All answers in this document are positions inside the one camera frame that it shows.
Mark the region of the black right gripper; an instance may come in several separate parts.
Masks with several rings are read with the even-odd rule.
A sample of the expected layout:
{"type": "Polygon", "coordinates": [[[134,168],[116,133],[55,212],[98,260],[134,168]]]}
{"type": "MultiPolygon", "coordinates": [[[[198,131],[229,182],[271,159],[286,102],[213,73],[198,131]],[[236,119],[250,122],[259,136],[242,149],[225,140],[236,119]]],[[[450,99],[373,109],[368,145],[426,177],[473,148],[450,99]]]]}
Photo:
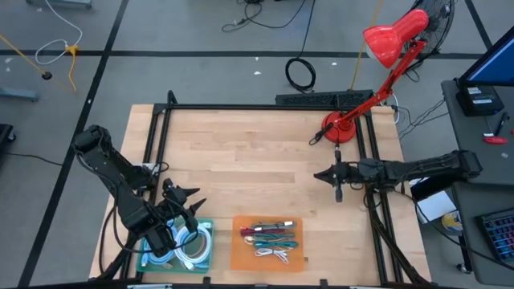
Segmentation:
{"type": "Polygon", "coordinates": [[[351,165],[349,162],[338,162],[326,170],[315,173],[314,178],[332,185],[335,191],[336,202],[343,201],[343,184],[357,184],[361,182],[358,167],[351,165]]]}

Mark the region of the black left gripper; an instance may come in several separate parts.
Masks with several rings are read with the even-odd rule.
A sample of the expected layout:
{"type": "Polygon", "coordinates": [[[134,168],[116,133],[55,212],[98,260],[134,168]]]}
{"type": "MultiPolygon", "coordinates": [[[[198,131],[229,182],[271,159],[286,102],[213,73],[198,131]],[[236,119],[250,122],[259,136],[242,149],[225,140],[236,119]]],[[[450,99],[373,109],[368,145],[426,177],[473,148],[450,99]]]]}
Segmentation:
{"type": "Polygon", "coordinates": [[[195,232],[198,227],[198,221],[195,218],[195,214],[200,209],[200,207],[206,202],[206,199],[203,198],[200,201],[195,202],[194,204],[190,205],[188,209],[185,208],[184,205],[187,201],[187,198],[197,193],[200,189],[182,188],[179,185],[175,185],[170,179],[165,179],[163,181],[162,189],[163,197],[173,210],[178,210],[178,213],[182,216],[182,218],[185,221],[187,230],[190,233],[195,232]]]}

